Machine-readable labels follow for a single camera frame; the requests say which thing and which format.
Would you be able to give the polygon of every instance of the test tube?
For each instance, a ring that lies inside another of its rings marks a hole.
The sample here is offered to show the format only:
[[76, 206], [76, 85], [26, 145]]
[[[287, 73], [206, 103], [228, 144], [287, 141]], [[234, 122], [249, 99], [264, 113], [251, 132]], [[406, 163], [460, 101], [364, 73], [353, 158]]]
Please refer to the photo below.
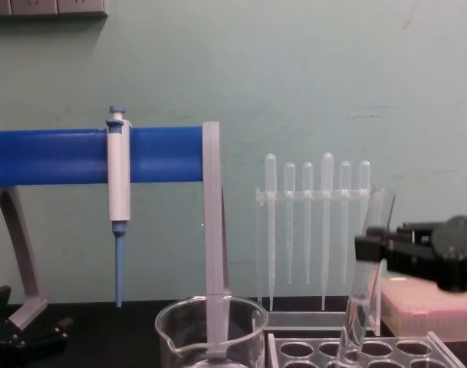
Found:
[[313, 192], [313, 165], [310, 162], [303, 164], [304, 191], [304, 262], [307, 275], [307, 284], [310, 284], [310, 255], [311, 255], [311, 194]]
[[322, 310], [325, 311], [327, 295], [329, 254], [331, 244], [331, 195], [334, 184], [334, 155], [325, 153], [322, 157], [321, 190], [324, 195], [322, 216]]
[[288, 260], [288, 284], [291, 283], [293, 267], [293, 195], [295, 191], [295, 166], [284, 166], [284, 191], [286, 192], [286, 259]]
[[342, 258], [344, 268], [342, 270], [342, 279], [346, 283], [347, 269], [347, 247], [349, 245], [349, 195], [350, 195], [350, 162], [343, 161], [339, 168], [339, 186], [342, 193], [342, 201], [340, 201], [340, 246], [342, 249]]
[[[367, 228], [371, 226], [388, 228], [395, 196], [391, 189], [377, 186], [371, 189], [363, 234], [366, 234]], [[337, 362], [340, 366], [354, 366], [356, 362], [353, 357], [360, 355], [366, 336], [366, 325], [371, 319], [370, 309], [379, 282], [380, 267], [381, 263], [356, 262], [352, 291], [347, 301], [346, 317], [337, 352]]]
[[268, 280], [269, 280], [269, 308], [272, 311], [274, 289], [276, 282], [276, 192], [278, 191], [278, 174], [276, 156], [269, 153], [265, 157], [265, 194], [268, 209]]
[[360, 228], [364, 227], [364, 220], [368, 209], [368, 201], [371, 187], [371, 165], [369, 161], [359, 163], [359, 190], [361, 191], [360, 200]]

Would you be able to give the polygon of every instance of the green wall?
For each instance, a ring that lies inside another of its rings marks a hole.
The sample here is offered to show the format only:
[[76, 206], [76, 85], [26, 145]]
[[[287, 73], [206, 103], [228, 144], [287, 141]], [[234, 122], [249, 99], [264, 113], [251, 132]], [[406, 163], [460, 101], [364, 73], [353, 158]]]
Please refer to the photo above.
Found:
[[[0, 25], [2, 129], [104, 128], [110, 104], [137, 127], [222, 123], [236, 294], [256, 293], [266, 153], [368, 159], [398, 191], [394, 223], [467, 212], [467, 0], [110, 0], [106, 21]], [[50, 301], [113, 300], [107, 188], [21, 195]], [[201, 185], [132, 200], [125, 298], [202, 293]], [[1, 283], [20, 301], [2, 224]]]

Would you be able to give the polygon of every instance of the micropipette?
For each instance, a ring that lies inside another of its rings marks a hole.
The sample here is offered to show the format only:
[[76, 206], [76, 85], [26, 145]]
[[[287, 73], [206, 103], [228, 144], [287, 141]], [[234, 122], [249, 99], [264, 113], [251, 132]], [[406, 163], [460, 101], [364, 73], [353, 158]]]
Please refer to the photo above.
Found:
[[288, 260], [288, 284], [291, 283], [293, 266], [293, 195], [295, 191], [295, 166], [287, 163], [284, 166], [284, 191], [286, 192], [286, 257]]
[[124, 236], [130, 214], [130, 122], [123, 118], [125, 107], [111, 106], [107, 120], [107, 173], [109, 220], [116, 249], [116, 305], [122, 306]]
[[307, 274], [307, 284], [310, 284], [310, 255], [311, 255], [311, 196], [313, 192], [313, 165], [303, 164], [304, 190], [304, 261]]
[[278, 191], [278, 174], [276, 156], [269, 153], [265, 157], [265, 193], [268, 209], [268, 270], [269, 270], [269, 308], [272, 311], [276, 282], [276, 192]]
[[342, 279], [346, 283], [346, 268], [347, 268], [347, 247], [348, 247], [348, 232], [349, 232], [349, 195], [350, 195], [350, 162], [343, 161], [339, 168], [339, 186], [342, 192], [342, 201], [340, 202], [340, 246], [342, 249], [342, 257], [344, 269]]
[[363, 230], [368, 208], [371, 187], [371, 165], [369, 161], [359, 163], [359, 189], [363, 198], [360, 200], [360, 229]]
[[325, 311], [325, 295], [328, 284], [328, 263], [331, 243], [331, 192], [334, 184], [334, 155], [325, 153], [322, 158], [321, 190], [324, 195], [322, 218], [322, 310]]

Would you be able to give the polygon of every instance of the glass beaker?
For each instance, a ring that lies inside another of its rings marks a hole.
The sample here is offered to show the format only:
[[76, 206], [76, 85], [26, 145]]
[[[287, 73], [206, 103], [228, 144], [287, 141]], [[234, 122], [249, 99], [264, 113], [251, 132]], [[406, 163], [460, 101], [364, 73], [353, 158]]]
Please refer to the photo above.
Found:
[[191, 297], [155, 320], [162, 368], [264, 368], [265, 309], [231, 295]]

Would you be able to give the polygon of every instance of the pipette holder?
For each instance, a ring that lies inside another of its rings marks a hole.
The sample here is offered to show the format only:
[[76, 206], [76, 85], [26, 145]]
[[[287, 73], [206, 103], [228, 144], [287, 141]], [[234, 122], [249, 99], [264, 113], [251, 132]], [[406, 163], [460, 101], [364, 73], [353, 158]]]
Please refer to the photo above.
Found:
[[[315, 298], [303, 301], [306, 308], [302, 311], [281, 309], [276, 304], [289, 303], [279, 303], [279, 297], [321, 297], [324, 267], [325, 271], [328, 270], [325, 291], [327, 301], [332, 297], [341, 297], [338, 301], [342, 301], [343, 297], [349, 295], [356, 263], [351, 239], [360, 234], [366, 218], [370, 197], [370, 163], [360, 162], [357, 170], [354, 170], [359, 179], [352, 180], [350, 163], [342, 161], [340, 170], [336, 170], [339, 175], [334, 175], [334, 157], [325, 153], [319, 178], [313, 175], [311, 163], [305, 163], [303, 170], [298, 170], [303, 172], [300, 190], [295, 186], [295, 164], [276, 166], [274, 155], [269, 154], [265, 158], [265, 190], [257, 188], [255, 194], [255, 243], [258, 302], [264, 301], [263, 304], [270, 310], [268, 330], [341, 330], [345, 312], [324, 311]], [[279, 190], [280, 186], [273, 182], [278, 181], [280, 175], [276, 170], [282, 172], [279, 170], [282, 167], [284, 178], [280, 177], [279, 182], [284, 181], [284, 187]], [[313, 185], [317, 179], [321, 183], [320, 189], [315, 189]], [[356, 188], [351, 188], [351, 181], [357, 182]], [[307, 236], [310, 237], [308, 261], [304, 246], [307, 244]], [[330, 236], [330, 241], [328, 253], [324, 255], [327, 236]], [[272, 289], [269, 282], [272, 282], [273, 273], [274, 306], [267, 299], [269, 286]], [[369, 316], [370, 329], [377, 336], [380, 335], [380, 291], [379, 279]], [[345, 301], [339, 304], [342, 308], [346, 306]]]
[[[206, 293], [229, 294], [219, 123], [130, 130], [131, 182], [203, 182]], [[47, 306], [18, 186], [107, 183], [107, 131], [0, 130], [0, 208], [21, 274], [25, 301], [10, 316], [22, 330]], [[107, 217], [107, 209], [102, 209]], [[208, 320], [223, 320], [208, 309]], [[224, 323], [208, 331], [224, 333]]]

